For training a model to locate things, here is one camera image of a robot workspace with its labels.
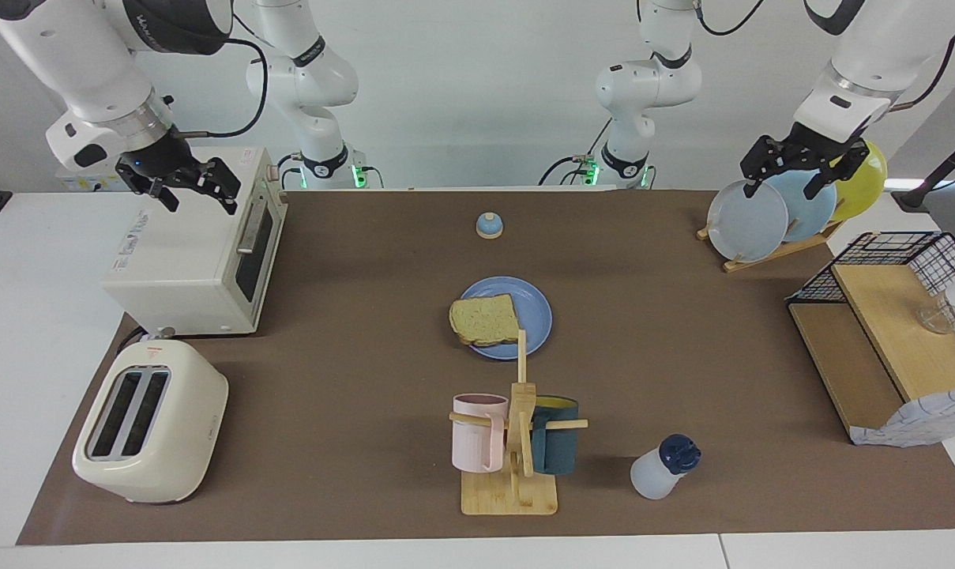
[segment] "pink mug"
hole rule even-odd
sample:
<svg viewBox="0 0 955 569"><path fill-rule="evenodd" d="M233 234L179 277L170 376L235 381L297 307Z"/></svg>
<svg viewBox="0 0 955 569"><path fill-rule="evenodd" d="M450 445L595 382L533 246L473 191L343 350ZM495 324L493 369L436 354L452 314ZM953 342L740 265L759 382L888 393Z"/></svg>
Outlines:
<svg viewBox="0 0 955 569"><path fill-rule="evenodd" d="M489 427L453 421L454 467L474 473L502 469L509 399L491 393L463 393L453 398L453 411L491 419Z"/></svg>

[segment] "white table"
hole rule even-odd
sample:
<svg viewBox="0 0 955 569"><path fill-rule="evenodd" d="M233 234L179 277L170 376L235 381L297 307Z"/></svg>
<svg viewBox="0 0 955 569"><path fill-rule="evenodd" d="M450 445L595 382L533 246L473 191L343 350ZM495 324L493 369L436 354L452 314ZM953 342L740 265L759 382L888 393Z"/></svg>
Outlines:
<svg viewBox="0 0 955 569"><path fill-rule="evenodd" d="M0 215L0 567L955 567L955 530L12 547L118 324L99 281L145 199L19 194ZM885 197L830 246L871 229L935 226Z"/></svg>

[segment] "yellow plate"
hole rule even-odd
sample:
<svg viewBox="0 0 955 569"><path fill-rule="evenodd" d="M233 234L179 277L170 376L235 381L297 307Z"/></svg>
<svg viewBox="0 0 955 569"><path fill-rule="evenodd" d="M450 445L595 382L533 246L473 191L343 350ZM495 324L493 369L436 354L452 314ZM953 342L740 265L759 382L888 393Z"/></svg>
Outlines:
<svg viewBox="0 0 955 569"><path fill-rule="evenodd" d="M870 155L863 160L853 177L848 181L839 180L835 183L838 190L833 222L848 220L866 212L885 191L885 180L888 178L888 161L874 143L867 141Z"/></svg>

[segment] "dish rack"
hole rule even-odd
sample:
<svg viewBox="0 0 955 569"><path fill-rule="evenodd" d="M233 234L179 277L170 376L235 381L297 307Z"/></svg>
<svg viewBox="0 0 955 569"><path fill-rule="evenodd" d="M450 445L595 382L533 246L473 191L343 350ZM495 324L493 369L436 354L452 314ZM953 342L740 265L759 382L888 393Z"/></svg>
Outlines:
<svg viewBox="0 0 955 569"><path fill-rule="evenodd" d="M792 220L790 226L787 227L787 233L790 233L796 220ZM794 253L799 253L803 250L810 249L811 247L817 247L817 245L823 245L828 243L828 238L835 234L835 231L838 231L842 224L845 222L830 222L825 226L825 229L821 230L819 233L813 234L813 236L803 239L803 241L794 241L790 243L783 243L778 246L776 250L773 251L773 254L758 260L757 262L741 262L740 258L730 259L727 262L723 263L724 273L734 273L734 271L741 269L748 269L748 267L756 266L756 264L762 264L765 262L771 262L771 260L778 259L787 255L792 255ZM694 232L694 237L698 241L708 241L709 240L709 225L706 224L705 227Z"/></svg>
<svg viewBox="0 0 955 569"><path fill-rule="evenodd" d="M955 390L955 334L930 332L916 314L954 281L953 235L866 233L787 299L850 433Z"/></svg>

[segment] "sticker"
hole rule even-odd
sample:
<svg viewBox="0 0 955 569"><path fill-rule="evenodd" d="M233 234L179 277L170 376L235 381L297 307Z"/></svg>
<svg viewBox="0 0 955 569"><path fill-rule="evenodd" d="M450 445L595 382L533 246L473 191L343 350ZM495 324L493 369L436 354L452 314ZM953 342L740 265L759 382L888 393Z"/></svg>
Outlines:
<svg viewBox="0 0 955 569"><path fill-rule="evenodd" d="M122 273L130 266L130 257L137 252L137 243L141 241L141 234L144 233L148 222L151 220L151 209L141 209L137 214L137 219L133 221L130 229L126 231L122 242L119 243L119 250L116 252L115 260L112 262L112 273Z"/></svg>
<svg viewBox="0 0 955 569"><path fill-rule="evenodd" d="M242 152L242 159L239 160L239 164L242 166L249 166L253 163L253 159L256 159L256 149L246 148L246 151Z"/></svg>

